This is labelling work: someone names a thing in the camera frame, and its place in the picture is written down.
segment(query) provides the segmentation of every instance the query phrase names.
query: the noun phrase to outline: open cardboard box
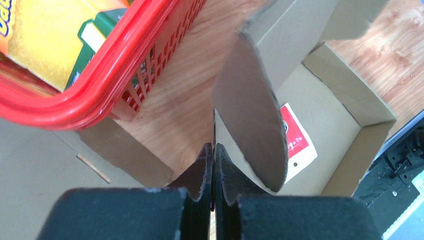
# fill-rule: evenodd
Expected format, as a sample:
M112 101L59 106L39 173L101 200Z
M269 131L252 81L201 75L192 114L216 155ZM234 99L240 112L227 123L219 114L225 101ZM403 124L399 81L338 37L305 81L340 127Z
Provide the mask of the open cardboard box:
M274 0L243 27L242 34L249 36L254 47L245 60L260 60L257 71L270 81L277 97L276 110L290 104L318 154L281 194L351 195L383 144L395 116L360 77L319 42L359 37L386 2ZM218 115L216 124L218 142L224 144L234 163L261 185L233 138L219 126ZM111 119L78 134L101 157L146 187L162 187L173 178L170 168Z
M272 10L254 16L239 33L212 91L219 110L215 114L216 142L223 144L235 165L264 189L233 139L266 142L257 148L243 147L256 148L260 153L257 156L264 157L255 161L275 174L267 166L267 158L275 156L267 154L284 146L270 137L272 131L281 128L270 119L279 114L280 106L290 104L318 157L278 194L351 196L396 121L383 100L329 46L315 45L335 2L321 2L314 6L317 11L309 14L309 20L291 24L287 23L296 16L293 11L310 8L308 1L298 0L290 6L278 1L269 6ZM276 13L279 8L278 12L284 12L282 16ZM297 34L290 34L292 29ZM275 44L281 47L271 51L270 46ZM266 88L270 89L270 97L264 95ZM267 105L267 98L275 98L276 107ZM219 114L224 114L224 121ZM244 120L246 116L258 121ZM231 134L226 127L233 130Z

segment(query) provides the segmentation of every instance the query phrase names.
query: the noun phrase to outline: cardboard box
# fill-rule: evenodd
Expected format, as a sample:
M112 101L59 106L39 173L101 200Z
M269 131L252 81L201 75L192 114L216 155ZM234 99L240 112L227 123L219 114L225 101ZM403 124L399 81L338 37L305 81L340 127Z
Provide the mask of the cardboard box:
M269 134L283 126L269 119L286 103L296 113L318 157L284 185L281 195L351 196L396 121L383 100L329 46L317 45L337 2L270 4L240 31L212 90L219 111L216 142L262 187L233 139L247 139L241 148L254 148L255 156L264 156L251 159L251 166L262 164L275 174L268 158L283 157L279 152L285 146ZM249 145L251 139L263 143Z

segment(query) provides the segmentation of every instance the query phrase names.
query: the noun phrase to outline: torn cardboard edge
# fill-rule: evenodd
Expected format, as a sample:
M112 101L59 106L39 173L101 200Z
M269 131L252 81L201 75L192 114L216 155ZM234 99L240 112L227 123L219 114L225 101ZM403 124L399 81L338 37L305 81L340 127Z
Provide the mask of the torn cardboard edge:
M243 32L215 80L211 99L255 175L278 192L288 167L283 119L259 54Z

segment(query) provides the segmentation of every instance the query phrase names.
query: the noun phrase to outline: basket rim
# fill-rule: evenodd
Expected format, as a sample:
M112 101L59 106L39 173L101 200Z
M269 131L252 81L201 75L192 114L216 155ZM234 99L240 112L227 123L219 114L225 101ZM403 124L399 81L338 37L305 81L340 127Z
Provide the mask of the basket rim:
M137 56L148 54L157 31L178 1L135 1L78 81L63 93L51 97L23 94L2 82L0 76L0 116L16 124L47 130L77 130L101 121L140 66L141 57ZM135 49L142 54L135 55Z

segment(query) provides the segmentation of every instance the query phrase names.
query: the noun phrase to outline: red plastic basket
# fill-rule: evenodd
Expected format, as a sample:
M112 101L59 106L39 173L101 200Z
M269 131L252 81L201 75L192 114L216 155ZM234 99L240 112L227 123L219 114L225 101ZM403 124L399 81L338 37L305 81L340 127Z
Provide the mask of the red plastic basket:
M136 0L63 93L48 96L32 74L2 61L0 117L55 131L84 129L108 115L132 120L205 2Z

